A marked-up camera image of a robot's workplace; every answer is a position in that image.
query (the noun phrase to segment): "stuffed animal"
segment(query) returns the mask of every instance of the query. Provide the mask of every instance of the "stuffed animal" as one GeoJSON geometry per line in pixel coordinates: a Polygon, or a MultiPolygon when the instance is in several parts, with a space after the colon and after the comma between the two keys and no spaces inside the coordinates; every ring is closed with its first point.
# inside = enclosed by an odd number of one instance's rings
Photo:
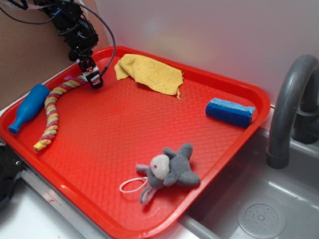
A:
{"type": "Polygon", "coordinates": [[[142,191],[140,203],[147,204],[154,193],[164,186],[173,184],[195,187],[200,183],[200,178],[192,172],[189,164],[193,146],[185,143],[174,152],[170,148],[164,148],[161,155],[152,159],[150,166],[138,164],[136,170],[147,174],[149,185],[142,191]]]}

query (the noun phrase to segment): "blue sponge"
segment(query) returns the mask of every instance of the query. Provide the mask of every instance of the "blue sponge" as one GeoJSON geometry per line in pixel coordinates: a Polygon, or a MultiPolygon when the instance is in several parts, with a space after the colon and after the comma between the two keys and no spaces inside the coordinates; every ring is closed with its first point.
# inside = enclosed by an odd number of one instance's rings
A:
{"type": "Polygon", "coordinates": [[[246,107],[218,98],[212,99],[206,106],[208,116],[244,128],[250,125],[254,110],[254,107],[246,107]]]}

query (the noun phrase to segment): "sink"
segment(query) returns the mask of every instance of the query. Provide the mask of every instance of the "sink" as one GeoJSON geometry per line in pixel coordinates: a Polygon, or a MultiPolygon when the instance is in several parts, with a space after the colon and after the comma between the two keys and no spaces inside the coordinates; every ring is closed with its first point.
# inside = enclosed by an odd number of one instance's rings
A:
{"type": "Polygon", "coordinates": [[[284,169],[266,164],[259,129],[180,220],[200,238],[319,239],[319,150],[292,140],[284,169]]]}

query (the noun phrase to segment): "rope toy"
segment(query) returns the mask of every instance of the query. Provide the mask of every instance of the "rope toy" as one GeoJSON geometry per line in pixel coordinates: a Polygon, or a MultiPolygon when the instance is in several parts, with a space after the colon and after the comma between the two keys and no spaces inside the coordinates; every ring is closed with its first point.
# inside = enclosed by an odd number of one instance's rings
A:
{"type": "Polygon", "coordinates": [[[44,108],[47,118],[46,129],[40,138],[39,142],[36,143],[33,148],[36,151],[40,151],[46,148],[54,140],[57,130],[59,128],[59,114],[56,110],[57,100],[65,93],[82,86],[87,83],[84,76],[79,76],[73,80],[62,83],[61,85],[55,87],[49,95],[46,97],[44,102],[44,108]]]}

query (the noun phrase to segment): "tray rim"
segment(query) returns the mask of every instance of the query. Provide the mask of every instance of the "tray rim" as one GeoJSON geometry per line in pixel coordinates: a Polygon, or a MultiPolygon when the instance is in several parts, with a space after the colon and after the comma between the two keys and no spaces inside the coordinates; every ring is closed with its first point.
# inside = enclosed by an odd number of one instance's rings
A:
{"type": "MultiPolygon", "coordinates": [[[[106,47],[102,48],[98,51],[96,51],[93,54],[93,58],[96,59],[103,59],[104,57],[110,57],[110,53],[112,52],[112,47],[106,47]]],[[[46,174],[46,176],[42,175],[41,172],[45,169],[45,165],[38,163],[37,165],[30,165],[32,169],[34,169],[36,172],[41,174],[41,176],[49,182],[50,185],[52,185],[59,193],[61,193],[64,197],[66,197],[73,205],[75,205],[80,211],[82,211],[90,220],[92,220],[96,225],[98,225],[105,233],[114,236],[114,237],[120,237],[120,238],[149,238],[156,234],[159,234],[160,232],[164,231],[165,229],[169,228],[173,225],[174,222],[177,221],[177,219],[186,211],[186,209],[190,206],[192,202],[196,200],[196,198],[199,196],[199,194],[208,186],[208,184],[214,179],[216,174],[228,163],[228,161],[236,154],[236,152],[244,145],[244,143],[252,136],[252,134],[259,128],[259,126],[263,123],[263,121],[267,118],[269,111],[270,111],[270,100],[267,94],[257,86],[241,82],[238,80],[234,80],[232,78],[228,78],[225,76],[221,76],[212,72],[208,72],[205,70],[200,70],[188,65],[184,65],[181,63],[177,63],[165,58],[161,58],[158,56],[154,56],[145,52],[141,52],[138,50],[134,50],[131,48],[127,48],[124,46],[118,46],[117,47],[117,57],[122,57],[124,54],[131,53],[131,54],[140,54],[144,56],[151,57],[153,59],[163,61],[168,65],[171,65],[173,67],[176,67],[180,69],[184,75],[199,75],[201,76],[200,79],[196,79],[196,82],[199,82],[204,85],[211,86],[212,84],[219,84],[219,88],[214,86],[214,88],[217,88],[219,90],[225,91],[229,94],[239,96],[245,99],[250,100],[253,102],[258,110],[258,115],[256,119],[251,123],[251,125],[239,136],[239,138],[234,142],[233,146],[228,149],[223,156],[216,162],[214,167],[212,167],[207,174],[202,178],[201,184],[198,188],[192,189],[187,197],[178,205],[178,207],[175,209],[177,212],[171,213],[165,221],[163,221],[161,224],[154,226],[150,228],[147,232],[146,231],[130,231],[126,228],[119,225],[117,222],[115,222],[109,215],[104,213],[103,215],[99,212],[101,209],[97,207],[96,205],[92,205],[89,202],[86,202],[84,200],[81,200],[80,202],[77,201],[75,203],[75,197],[77,196],[77,193],[81,193],[79,190],[73,190],[70,192],[70,188],[74,188],[70,185],[65,185],[65,182],[63,182],[63,177],[60,177],[58,175],[55,175],[53,172],[50,172],[49,174],[46,174]],[[243,97],[242,93],[238,94],[238,88],[240,88],[242,91],[247,92],[249,94],[246,94],[245,97],[243,97]]],[[[51,78],[48,82],[45,83],[47,87],[50,89],[53,89],[56,85],[53,85],[54,80],[61,77],[62,74],[66,74],[67,72],[71,71],[78,71],[80,73],[80,70],[78,69],[77,65],[72,65],[71,67],[68,67],[64,71],[60,72],[53,78],[51,78]]],[[[0,126],[2,127],[2,121],[5,118],[7,114],[14,108],[17,108],[18,105],[24,100],[24,98],[20,99],[16,103],[9,106],[6,111],[1,115],[0,117],[0,126]]],[[[14,137],[12,137],[12,134],[8,132],[8,130],[1,130],[0,136],[6,141],[15,151],[23,152],[23,159],[34,157],[33,151],[24,150],[23,147],[20,147],[18,143],[15,142],[14,137]]]]}

